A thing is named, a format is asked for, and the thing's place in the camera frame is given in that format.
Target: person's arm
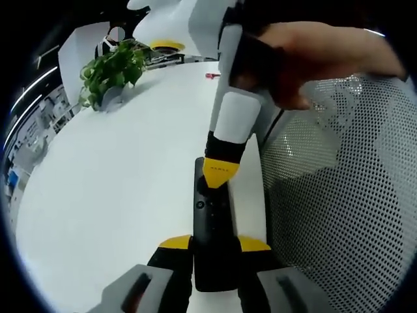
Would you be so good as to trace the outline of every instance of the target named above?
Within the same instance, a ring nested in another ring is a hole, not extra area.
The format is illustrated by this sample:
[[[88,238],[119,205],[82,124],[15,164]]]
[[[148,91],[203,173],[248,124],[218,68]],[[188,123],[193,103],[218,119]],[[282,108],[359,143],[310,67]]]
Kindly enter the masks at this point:
[[[315,62],[344,63],[353,72],[406,78],[403,65],[385,38],[365,29],[317,22],[277,23],[259,39]]]

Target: ceiling light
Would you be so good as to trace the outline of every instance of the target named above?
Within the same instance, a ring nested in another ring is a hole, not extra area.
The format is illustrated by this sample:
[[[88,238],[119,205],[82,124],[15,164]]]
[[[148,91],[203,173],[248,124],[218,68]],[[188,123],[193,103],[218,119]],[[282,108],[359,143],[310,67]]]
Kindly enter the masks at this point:
[[[34,87],[36,86],[41,80],[43,80],[46,76],[51,74],[54,70],[56,70],[58,67],[53,67],[49,71],[47,71],[45,74],[43,74],[41,77],[39,77],[37,80],[35,80],[31,85],[28,86],[28,88],[20,95],[20,97],[16,100],[16,102],[13,104],[12,109],[10,112],[14,110],[14,108],[18,105],[18,103],[23,99],[23,97]]]
[[[42,97],[42,95],[38,95],[36,99],[30,105],[26,108],[26,110],[22,113],[21,116],[19,116],[18,120],[14,123],[12,129],[10,129],[10,132],[8,132],[8,135],[5,140],[5,144],[3,145],[3,150],[5,149],[7,142],[9,141],[11,135],[13,134],[16,127],[19,125],[20,121],[25,117],[26,113],[36,104],[36,102]]]
[[[385,37],[385,35],[384,34],[381,34],[381,33],[379,33],[379,32],[377,32],[377,31],[372,31],[372,30],[370,30],[370,29],[366,29],[366,28],[364,28],[366,31],[370,31],[371,33],[374,33],[374,34],[377,34],[377,35],[379,35],[379,36],[382,36],[382,37]]]

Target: white table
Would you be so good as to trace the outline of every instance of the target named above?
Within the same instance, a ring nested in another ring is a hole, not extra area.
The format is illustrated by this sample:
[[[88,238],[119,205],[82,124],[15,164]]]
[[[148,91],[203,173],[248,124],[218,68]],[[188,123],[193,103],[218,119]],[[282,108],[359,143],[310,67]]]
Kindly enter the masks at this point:
[[[192,233],[194,160],[205,149],[217,63],[146,72],[113,113],[86,109],[51,142],[20,205],[16,238],[58,312],[84,313],[103,288],[146,264],[165,239]],[[266,240],[253,137],[231,181],[239,234]],[[194,291],[188,312],[241,312],[237,292]]]

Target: white wall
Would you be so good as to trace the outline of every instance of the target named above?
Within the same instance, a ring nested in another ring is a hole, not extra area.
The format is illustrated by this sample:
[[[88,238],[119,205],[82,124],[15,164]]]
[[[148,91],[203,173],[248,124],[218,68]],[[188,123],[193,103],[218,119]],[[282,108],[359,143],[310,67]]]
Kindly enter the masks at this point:
[[[94,49],[109,30],[109,22],[86,25],[75,29],[58,51],[59,70],[71,106],[78,103],[83,81],[81,69],[94,59]]]

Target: black cable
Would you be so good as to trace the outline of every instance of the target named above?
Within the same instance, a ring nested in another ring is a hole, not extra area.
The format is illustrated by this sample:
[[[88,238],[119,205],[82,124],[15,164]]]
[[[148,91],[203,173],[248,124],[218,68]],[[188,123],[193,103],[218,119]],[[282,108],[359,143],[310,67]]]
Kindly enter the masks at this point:
[[[275,127],[276,123],[277,123],[277,122],[278,122],[278,120],[281,118],[281,116],[284,114],[284,111],[285,111],[285,110],[281,109],[281,111],[278,113],[278,115],[277,115],[277,116],[275,117],[275,119],[273,120],[273,122],[272,122],[272,124],[271,124],[270,128],[269,128],[269,129],[268,129],[268,131],[266,132],[265,137],[263,138],[262,144],[261,144],[261,146],[260,146],[260,148],[261,148],[261,149],[263,149],[263,147],[265,146],[266,141],[268,140],[269,136],[271,135],[271,132],[272,132],[272,130],[274,129],[274,127]]]

